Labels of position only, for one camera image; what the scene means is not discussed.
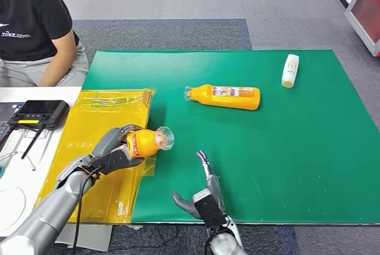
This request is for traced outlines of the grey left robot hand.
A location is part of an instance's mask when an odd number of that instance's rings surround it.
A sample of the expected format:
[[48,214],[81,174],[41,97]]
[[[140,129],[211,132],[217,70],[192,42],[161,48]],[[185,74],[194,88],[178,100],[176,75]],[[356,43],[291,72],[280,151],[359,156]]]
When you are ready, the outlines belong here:
[[122,144],[123,139],[131,131],[142,130],[143,127],[135,124],[127,124],[123,127],[112,128],[103,136],[91,152],[95,158],[108,155]]

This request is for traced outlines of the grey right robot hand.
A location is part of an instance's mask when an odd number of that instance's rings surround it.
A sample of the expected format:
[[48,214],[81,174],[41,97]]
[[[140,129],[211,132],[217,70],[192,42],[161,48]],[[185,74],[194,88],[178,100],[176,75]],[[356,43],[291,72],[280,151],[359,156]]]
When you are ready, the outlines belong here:
[[[201,150],[198,150],[196,152],[196,156],[201,160],[202,166],[204,167],[206,177],[206,188],[207,188],[210,194],[213,196],[219,210],[225,214],[225,205],[222,200],[218,177],[212,171],[211,166],[205,153]],[[173,192],[172,198],[177,207],[179,207],[180,209],[184,210],[196,219],[201,219],[201,215],[195,209],[194,203],[184,200],[176,192]]]

